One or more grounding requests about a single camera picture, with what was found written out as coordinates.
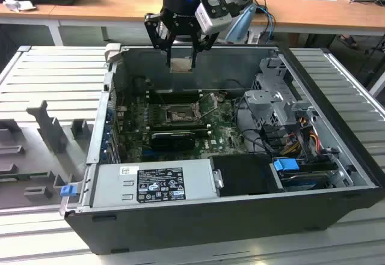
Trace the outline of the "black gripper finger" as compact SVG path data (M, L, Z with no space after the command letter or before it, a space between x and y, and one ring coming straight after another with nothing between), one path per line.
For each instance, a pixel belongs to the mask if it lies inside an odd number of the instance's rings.
M192 57L191 57L191 68L196 67L197 54L204 50L210 50L212 45L215 43L219 33L207 35L205 38L198 38L197 34L191 36L192 39Z
M174 30L170 29L166 38L162 38L158 32L161 23L164 25L164 13L147 13L144 17L144 25L147 30L150 41L155 49L166 52L166 66L171 66L171 47L174 42Z

